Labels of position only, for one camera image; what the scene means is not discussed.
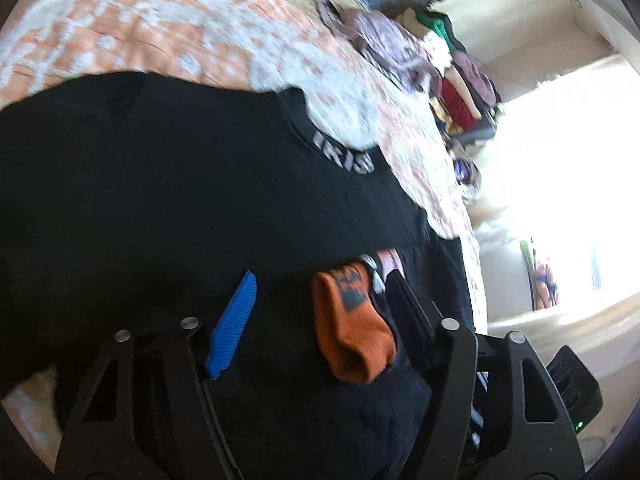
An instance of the black shirt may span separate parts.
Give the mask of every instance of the black shirt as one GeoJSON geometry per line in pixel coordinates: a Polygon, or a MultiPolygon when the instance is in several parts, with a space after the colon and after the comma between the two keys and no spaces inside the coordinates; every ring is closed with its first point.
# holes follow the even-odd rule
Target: black shirt
{"type": "Polygon", "coordinates": [[[405,362],[369,386],[332,377],[314,272],[396,248],[418,295],[472,326],[460,240],[436,236],[379,148],[320,132],[299,89],[66,82],[0,113],[0,207],[0,396],[133,315],[257,275],[215,393],[248,480],[394,478],[428,402],[405,362]]]}

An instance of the clothing pile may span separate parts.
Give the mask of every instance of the clothing pile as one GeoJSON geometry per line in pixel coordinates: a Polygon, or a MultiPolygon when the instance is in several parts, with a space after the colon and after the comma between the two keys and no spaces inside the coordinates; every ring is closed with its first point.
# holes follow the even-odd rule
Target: clothing pile
{"type": "Polygon", "coordinates": [[[455,38],[448,19],[437,12],[409,8],[396,17],[423,45],[442,75],[442,93],[431,99],[440,131],[448,136],[469,132],[481,121],[493,123],[501,101],[494,83],[476,66],[455,38]]]}
{"type": "Polygon", "coordinates": [[[430,97],[440,95],[440,73],[425,49],[404,27],[378,10],[341,9],[331,2],[320,2],[318,11],[334,36],[351,41],[399,89],[425,91],[430,97]]]}

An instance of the bed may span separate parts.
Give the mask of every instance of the bed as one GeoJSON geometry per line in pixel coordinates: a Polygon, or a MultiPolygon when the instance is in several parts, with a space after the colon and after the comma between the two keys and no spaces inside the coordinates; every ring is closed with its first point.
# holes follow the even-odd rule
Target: bed
{"type": "MultiPolygon", "coordinates": [[[[251,91],[298,86],[319,128],[349,147],[380,145],[434,230],[461,237],[476,329],[485,332],[478,244],[427,96],[402,93],[336,40],[317,1],[21,0],[0,32],[0,109],[64,80],[117,70],[251,91]]],[[[51,470],[61,438],[54,386],[49,370],[2,402],[51,470]]]]}

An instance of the folded clothes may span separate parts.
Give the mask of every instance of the folded clothes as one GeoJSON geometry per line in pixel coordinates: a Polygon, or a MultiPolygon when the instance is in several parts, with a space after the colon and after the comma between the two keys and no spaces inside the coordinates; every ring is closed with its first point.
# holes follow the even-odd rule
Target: folded clothes
{"type": "Polygon", "coordinates": [[[489,78],[478,70],[476,64],[465,52],[457,50],[452,56],[454,63],[462,71],[461,74],[469,82],[469,86],[472,86],[482,100],[493,108],[497,104],[497,97],[489,78]]]}
{"type": "Polygon", "coordinates": [[[351,41],[398,88],[440,94],[440,74],[404,27],[376,10],[340,9],[328,1],[318,3],[318,11],[334,36],[351,41]]]}
{"type": "Polygon", "coordinates": [[[424,9],[422,13],[430,18],[437,18],[439,20],[442,20],[442,23],[444,24],[444,31],[447,33],[447,38],[449,38],[449,41],[453,44],[456,50],[466,52],[466,47],[462,43],[460,43],[453,32],[453,24],[451,23],[449,16],[442,12],[437,12],[436,10],[429,9],[424,9]]]}
{"type": "Polygon", "coordinates": [[[462,97],[448,79],[442,81],[442,100],[451,118],[463,130],[468,131],[476,127],[478,121],[471,115],[462,97]]]}
{"type": "Polygon", "coordinates": [[[480,94],[476,91],[476,89],[473,87],[473,85],[466,78],[464,71],[458,65],[456,65],[455,63],[453,64],[453,66],[458,70],[458,73],[460,74],[460,77],[465,82],[466,88],[469,90],[469,93],[471,94],[471,99],[473,100],[474,104],[476,105],[476,108],[478,110],[480,110],[480,113],[483,116],[491,115],[491,117],[493,117],[494,113],[495,113],[495,108],[489,106],[484,101],[484,99],[482,99],[480,97],[480,94]]]}
{"type": "Polygon", "coordinates": [[[449,114],[449,112],[447,112],[447,109],[442,106],[442,103],[439,99],[436,99],[434,97],[429,102],[436,119],[444,124],[444,133],[446,133],[449,137],[453,137],[464,132],[464,130],[454,122],[454,120],[451,118],[451,115],[449,114]]]}
{"type": "Polygon", "coordinates": [[[370,286],[361,262],[318,272],[312,278],[318,345],[341,381],[368,384],[396,358],[393,332],[377,313],[370,286]]]}
{"type": "Polygon", "coordinates": [[[451,54],[447,43],[429,27],[425,27],[420,23],[415,10],[411,7],[396,17],[396,22],[418,38],[420,44],[431,56],[431,62],[434,67],[443,75],[444,71],[451,66],[451,54]]]}
{"type": "Polygon", "coordinates": [[[466,107],[469,109],[471,116],[476,121],[482,119],[482,114],[480,113],[480,110],[478,110],[478,107],[476,107],[474,99],[471,97],[471,93],[469,92],[469,88],[466,86],[466,82],[462,79],[458,69],[456,69],[455,66],[447,68],[447,71],[444,73],[444,77],[454,86],[456,92],[458,92],[458,95],[462,98],[466,107]]]}
{"type": "Polygon", "coordinates": [[[447,30],[444,22],[441,19],[432,18],[424,12],[418,14],[417,17],[420,23],[422,23],[426,27],[429,27],[431,30],[436,32],[438,36],[440,36],[444,41],[447,42],[447,45],[449,46],[449,52],[453,53],[457,50],[453,43],[451,43],[449,36],[447,35],[447,30]]]}

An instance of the white wall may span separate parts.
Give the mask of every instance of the white wall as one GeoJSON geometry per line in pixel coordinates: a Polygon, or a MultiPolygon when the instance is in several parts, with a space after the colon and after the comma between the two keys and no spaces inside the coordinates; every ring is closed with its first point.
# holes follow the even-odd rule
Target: white wall
{"type": "Polygon", "coordinates": [[[610,51],[601,37],[593,39],[572,23],[492,60],[484,69],[508,102],[535,90],[538,82],[592,63],[610,51]]]}
{"type": "Polygon", "coordinates": [[[572,23],[568,0],[447,0],[436,6],[456,36],[483,62],[572,23]]]}
{"type": "Polygon", "coordinates": [[[640,73],[640,31],[620,0],[570,0],[575,22],[601,34],[640,73]]]}
{"type": "Polygon", "coordinates": [[[489,322],[533,311],[529,271],[520,242],[480,254],[489,322]]]}

